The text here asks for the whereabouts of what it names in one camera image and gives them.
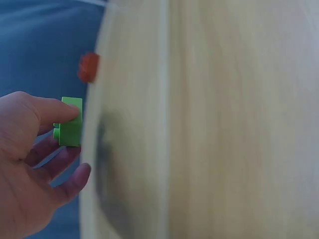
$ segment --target red lego brick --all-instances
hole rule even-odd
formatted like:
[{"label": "red lego brick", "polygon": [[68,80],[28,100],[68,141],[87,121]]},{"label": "red lego brick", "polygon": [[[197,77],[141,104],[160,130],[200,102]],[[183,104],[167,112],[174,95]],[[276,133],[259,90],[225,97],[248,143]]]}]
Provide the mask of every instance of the red lego brick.
[{"label": "red lego brick", "polygon": [[95,80],[100,56],[96,53],[87,53],[81,57],[78,76],[86,82],[92,83]]}]

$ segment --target hand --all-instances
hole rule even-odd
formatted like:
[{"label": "hand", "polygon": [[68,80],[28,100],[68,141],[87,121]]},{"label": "hand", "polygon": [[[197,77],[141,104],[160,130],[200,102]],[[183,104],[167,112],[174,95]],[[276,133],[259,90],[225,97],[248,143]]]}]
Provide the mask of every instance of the hand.
[{"label": "hand", "polygon": [[82,164],[62,185],[49,185],[79,156],[80,148],[64,148],[34,168],[59,148],[52,136],[32,146],[37,135],[78,114],[75,106],[24,92],[0,98],[0,238],[19,239],[43,229],[54,211],[87,183],[90,166]]}]

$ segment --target wooden surface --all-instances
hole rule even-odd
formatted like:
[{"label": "wooden surface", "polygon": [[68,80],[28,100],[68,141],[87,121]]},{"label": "wooden surface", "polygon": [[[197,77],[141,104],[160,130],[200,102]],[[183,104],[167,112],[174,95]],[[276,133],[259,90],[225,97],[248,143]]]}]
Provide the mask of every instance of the wooden surface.
[{"label": "wooden surface", "polygon": [[319,2],[115,3],[83,156],[101,118],[126,227],[91,179],[83,238],[319,238]]}]

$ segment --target blue background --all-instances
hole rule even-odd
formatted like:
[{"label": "blue background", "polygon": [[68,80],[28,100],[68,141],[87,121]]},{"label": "blue background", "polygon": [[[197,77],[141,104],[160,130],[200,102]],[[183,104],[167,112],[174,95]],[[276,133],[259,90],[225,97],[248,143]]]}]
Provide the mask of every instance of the blue background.
[{"label": "blue background", "polygon": [[[104,9],[73,0],[0,0],[0,96],[85,97],[80,56],[95,47]],[[78,160],[54,184],[65,181]],[[78,198],[30,239],[79,238]]]}]

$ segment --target green lego brick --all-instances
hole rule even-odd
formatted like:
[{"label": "green lego brick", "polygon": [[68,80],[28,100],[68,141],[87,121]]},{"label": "green lego brick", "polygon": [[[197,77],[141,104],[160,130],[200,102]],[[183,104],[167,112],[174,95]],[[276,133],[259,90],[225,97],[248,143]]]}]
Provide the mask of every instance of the green lego brick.
[{"label": "green lego brick", "polygon": [[67,123],[55,123],[53,137],[59,141],[60,146],[79,147],[82,134],[82,99],[62,97],[62,102],[69,105],[75,105],[79,108],[80,114],[77,118]]}]

